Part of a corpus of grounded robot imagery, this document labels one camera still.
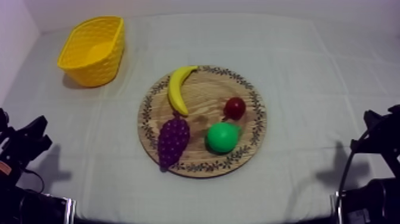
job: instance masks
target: white wall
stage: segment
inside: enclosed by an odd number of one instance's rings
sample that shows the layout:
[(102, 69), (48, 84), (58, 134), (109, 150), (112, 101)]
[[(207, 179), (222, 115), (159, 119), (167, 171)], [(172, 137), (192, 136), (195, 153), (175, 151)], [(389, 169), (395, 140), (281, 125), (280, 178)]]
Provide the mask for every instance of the white wall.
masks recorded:
[(268, 13), (400, 31), (400, 0), (25, 0), (40, 30), (50, 31), (96, 15)]
[(0, 0), (0, 105), (39, 35), (22, 0)]

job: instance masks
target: red apple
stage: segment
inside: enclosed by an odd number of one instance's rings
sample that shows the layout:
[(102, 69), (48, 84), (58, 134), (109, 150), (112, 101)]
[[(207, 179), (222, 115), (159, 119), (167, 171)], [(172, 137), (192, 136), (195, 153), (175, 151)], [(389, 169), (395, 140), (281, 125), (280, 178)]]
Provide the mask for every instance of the red apple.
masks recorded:
[(246, 111), (246, 104), (240, 97), (229, 99), (224, 108), (224, 114), (232, 120), (239, 120)]

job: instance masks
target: purple grapes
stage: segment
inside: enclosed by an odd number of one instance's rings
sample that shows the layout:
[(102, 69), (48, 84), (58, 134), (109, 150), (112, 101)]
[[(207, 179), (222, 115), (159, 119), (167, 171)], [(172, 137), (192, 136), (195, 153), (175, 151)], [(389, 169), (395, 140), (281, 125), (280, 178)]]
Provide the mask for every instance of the purple grapes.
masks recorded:
[(190, 128), (188, 123), (176, 116), (163, 124), (158, 137), (158, 156), (160, 167), (168, 169), (179, 161), (189, 143)]

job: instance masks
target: toy fruit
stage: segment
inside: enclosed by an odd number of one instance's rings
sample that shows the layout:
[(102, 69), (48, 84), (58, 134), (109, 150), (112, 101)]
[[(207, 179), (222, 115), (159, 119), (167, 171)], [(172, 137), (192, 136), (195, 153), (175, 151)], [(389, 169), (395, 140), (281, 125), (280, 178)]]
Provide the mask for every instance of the toy fruit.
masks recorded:
[(189, 143), (189, 138), (189, 125), (179, 116), (163, 124), (158, 136), (158, 158), (161, 168), (168, 169), (179, 161)]
[(245, 102), (239, 97), (229, 99), (224, 108), (224, 114), (227, 118), (239, 120), (246, 111)]
[(185, 81), (185, 79), (191, 74), (191, 72), (197, 68), (198, 66), (187, 66), (175, 70), (171, 75), (171, 79), (168, 84), (168, 98), (170, 99), (171, 105), (176, 111), (184, 116), (187, 116), (189, 112), (185, 106), (185, 103), (183, 102), (183, 98), (180, 93), (180, 87), (183, 81)]
[(213, 124), (207, 133), (208, 146), (217, 153), (228, 153), (238, 144), (240, 127), (230, 123)]

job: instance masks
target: cable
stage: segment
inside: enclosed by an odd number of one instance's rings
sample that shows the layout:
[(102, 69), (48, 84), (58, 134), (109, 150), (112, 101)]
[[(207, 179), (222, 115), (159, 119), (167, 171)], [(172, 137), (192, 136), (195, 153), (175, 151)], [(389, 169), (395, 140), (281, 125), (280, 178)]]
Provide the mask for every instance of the cable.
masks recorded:
[[(364, 140), (367, 135), (374, 130), (376, 127), (376, 125), (374, 125), (373, 127), (367, 129), (363, 135), (361, 135), (361, 137), (358, 139), (358, 142)], [(340, 180), (340, 184), (339, 184), (339, 189), (338, 189), (338, 195), (337, 195), (337, 199), (336, 199), (336, 204), (335, 204), (335, 218), (334, 220), (336, 220), (336, 222), (339, 220), (339, 203), (340, 201), (342, 201), (342, 193), (343, 193), (343, 189), (345, 187), (345, 182), (346, 182), (346, 178), (347, 178), (347, 174), (349, 172), (350, 169), (350, 165), (351, 165), (351, 161), (353, 160), (354, 154), (358, 151), (358, 147), (356, 149), (351, 150), (349, 158), (347, 159), (346, 162), (346, 166), (345, 169), (343, 171), (343, 175), (342, 175), (342, 179)]]
[(43, 180), (43, 178), (40, 175), (38, 175), (38, 173), (36, 173), (35, 171), (32, 171), (32, 170), (23, 169), (22, 171), (25, 172), (25, 173), (33, 174), (33, 175), (37, 176), (40, 179), (40, 181), (42, 183), (42, 187), (41, 187), (41, 189), (40, 189), (40, 191), (38, 193), (39, 194), (43, 193), (43, 191), (45, 190), (45, 181)]
[[(33, 175), (37, 176), (37, 177), (40, 179), (41, 183), (42, 183), (42, 187), (41, 187), (41, 189), (40, 189), (39, 192), (34, 191), (34, 190), (32, 190), (32, 189), (26, 189), (25, 191), (26, 191), (26, 192), (30, 192), (31, 194), (41, 194), (41, 193), (43, 193), (43, 191), (45, 190), (45, 182), (44, 182), (43, 178), (42, 178), (40, 175), (38, 175), (38, 173), (36, 173), (35, 171), (32, 171), (32, 170), (22, 169), (22, 171), (25, 172), (25, 173), (29, 173), (29, 174), (33, 174)], [(23, 224), (23, 222), (22, 222), (22, 207), (23, 207), (23, 205), (24, 205), (25, 198), (26, 198), (27, 196), (28, 196), (28, 194), (24, 195), (24, 197), (22, 198), (22, 200), (21, 200), (21, 202), (20, 202), (20, 207), (19, 207), (19, 211), (20, 211), (20, 224)]]

